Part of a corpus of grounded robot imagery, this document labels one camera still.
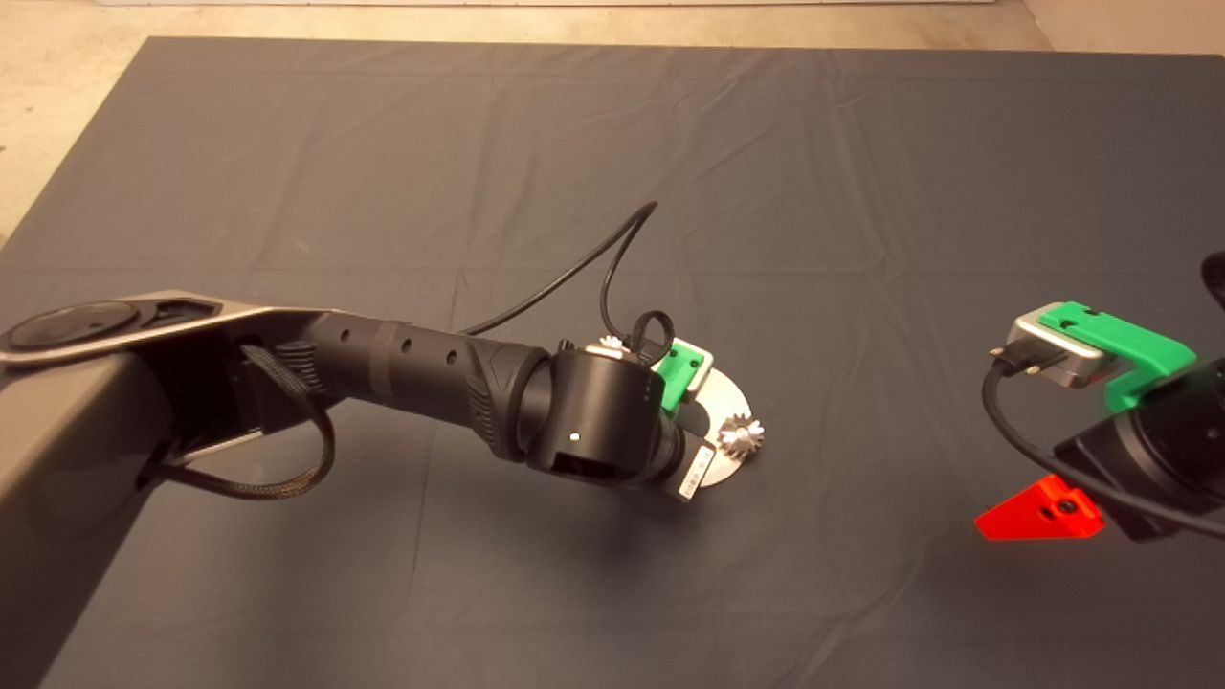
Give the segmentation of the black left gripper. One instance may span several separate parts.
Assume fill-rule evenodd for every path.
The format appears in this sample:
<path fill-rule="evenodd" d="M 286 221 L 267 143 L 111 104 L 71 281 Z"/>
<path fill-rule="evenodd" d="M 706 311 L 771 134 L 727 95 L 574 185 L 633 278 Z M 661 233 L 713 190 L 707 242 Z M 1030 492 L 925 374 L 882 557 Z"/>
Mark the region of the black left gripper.
<path fill-rule="evenodd" d="M 669 463 L 662 471 L 660 490 L 679 501 L 691 501 L 717 457 L 715 446 L 704 436 L 676 427 Z"/>

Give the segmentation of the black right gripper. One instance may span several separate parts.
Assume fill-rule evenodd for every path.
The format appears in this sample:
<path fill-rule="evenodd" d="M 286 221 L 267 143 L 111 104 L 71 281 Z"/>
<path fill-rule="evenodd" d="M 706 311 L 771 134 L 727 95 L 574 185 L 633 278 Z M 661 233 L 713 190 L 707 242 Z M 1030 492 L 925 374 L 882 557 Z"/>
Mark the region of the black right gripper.
<path fill-rule="evenodd" d="M 1058 461 L 1112 488 L 1194 515 L 1224 504 L 1223 360 L 1152 389 L 1055 446 Z M 1084 539 L 1105 528 L 1087 493 L 1049 474 L 974 519 L 989 541 Z"/>

